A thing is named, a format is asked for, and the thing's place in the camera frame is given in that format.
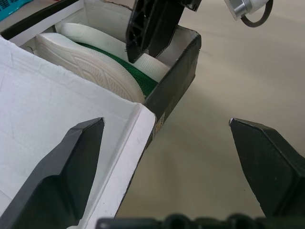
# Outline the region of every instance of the white sneaker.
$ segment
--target white sneaker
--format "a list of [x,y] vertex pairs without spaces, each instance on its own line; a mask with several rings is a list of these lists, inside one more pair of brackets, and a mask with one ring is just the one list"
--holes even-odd
[[112,58],[76,44],[58,33],[36,36],[39,57],[60,65],[80,77],[132,102],[142,103],[144,95],[131,74]]
[[[60,34],[74,42],[94,46],[129,62],[126,52],[126,44],[102,31],[86,25],[64,23],[61,27]],[[156,82],[160,82],[160,80],[169,71],[169,67],[145,53],[136,61],[136,63],[130,64]]]

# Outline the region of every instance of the beige floor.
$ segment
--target beige floor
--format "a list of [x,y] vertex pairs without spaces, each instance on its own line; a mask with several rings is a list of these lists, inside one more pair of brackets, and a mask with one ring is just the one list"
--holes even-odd
[[257,29],[235,22],[223,0],[185,11],[180,24],[203,40],[196,79],[145,152],[118,216],[262,215],[229,119],[273,127],[305,156],[305,1],[274,2]]

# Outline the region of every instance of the teal object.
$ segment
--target teal object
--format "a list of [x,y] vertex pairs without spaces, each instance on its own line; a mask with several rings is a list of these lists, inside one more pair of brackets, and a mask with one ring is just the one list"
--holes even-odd
[[0,21],[33,0],[0,0]]

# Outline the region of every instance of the green mesh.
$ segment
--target green mesh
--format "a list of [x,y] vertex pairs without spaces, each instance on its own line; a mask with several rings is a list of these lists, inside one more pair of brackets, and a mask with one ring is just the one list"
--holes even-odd
[[139,69],[133,67],[130,63],[122,60],[121,58],[119,58],[115,55],[112,55],[111,53],[101,50],[99,48],[96,48],[92,45],[89,45],[89,44],[84,44],[84,43],[78,43],[78,44],[80,44],[81,46],[84,46],[86,48],[93,49],[95,51],[103,53],[103,54],[109,56],[110,58],[114,59],[120,65],[122,65],[136,80],[136,82],[140,86],[145,97],[149,96],[149,94],[157,86],[158,83],[155,80],[153,80],[152,78],[150,78],[149,76],[147,76],[146,74],[141,72]]

